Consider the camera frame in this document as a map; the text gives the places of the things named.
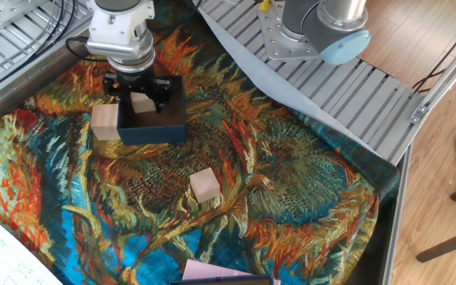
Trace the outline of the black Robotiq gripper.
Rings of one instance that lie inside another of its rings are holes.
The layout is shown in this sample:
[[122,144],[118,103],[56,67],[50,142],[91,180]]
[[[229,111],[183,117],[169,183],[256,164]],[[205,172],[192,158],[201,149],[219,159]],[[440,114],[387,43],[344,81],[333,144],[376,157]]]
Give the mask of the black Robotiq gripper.
[[169,103],[171,81],[155,78],[152,67],[137,73],[106,72],[102,85],[107,97],[114,97],[127,104],[131,103],[131,92],[145,93],[154,102],[156,113],[160,113]]

